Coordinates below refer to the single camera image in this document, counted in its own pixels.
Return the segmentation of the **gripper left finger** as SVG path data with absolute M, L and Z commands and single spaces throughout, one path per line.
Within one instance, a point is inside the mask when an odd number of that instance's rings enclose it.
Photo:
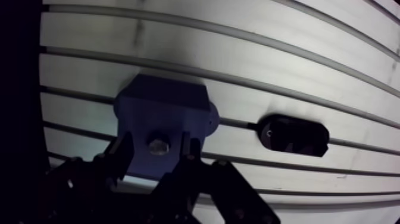
M 123 179 L 134 157 L 130 132 L 112 140 L 92 161 L 73 157 L 51 170 L 39 185 L 39 223 L 92 223 L 110 205 L 111 188 Z

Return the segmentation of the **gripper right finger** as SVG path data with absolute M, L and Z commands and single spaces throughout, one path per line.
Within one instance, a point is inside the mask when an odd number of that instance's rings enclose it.
M 200 194 L 211 197 L 225 223 L 280 224 L 280 219 L 231 162 L 201 161 L 201 143 L 183 133 L 180 160 L 150 194 L 143 223 L 198 223 Z

